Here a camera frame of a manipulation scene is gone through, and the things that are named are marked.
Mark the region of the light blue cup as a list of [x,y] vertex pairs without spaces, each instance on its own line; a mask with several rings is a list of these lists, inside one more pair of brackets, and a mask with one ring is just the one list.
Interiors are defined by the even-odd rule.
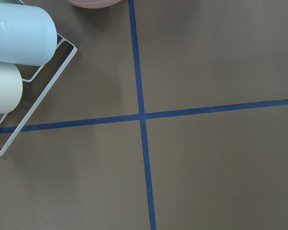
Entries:
[[42,66],[56,46],[56,27],[45,10],[0,2],[0,62]]

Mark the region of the light green cup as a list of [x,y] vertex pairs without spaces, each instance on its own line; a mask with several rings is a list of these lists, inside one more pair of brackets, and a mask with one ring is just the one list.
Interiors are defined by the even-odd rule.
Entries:
[[0,114],[14,110],[22,93],[23,82],[18,68],[14,64],[0,62]]

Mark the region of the pink ribbed pot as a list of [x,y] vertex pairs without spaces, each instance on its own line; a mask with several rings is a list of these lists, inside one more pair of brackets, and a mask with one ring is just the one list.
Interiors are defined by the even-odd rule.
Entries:
[[101,9],[115,5],[121,0],[67,0],[73,6],[85,9]]

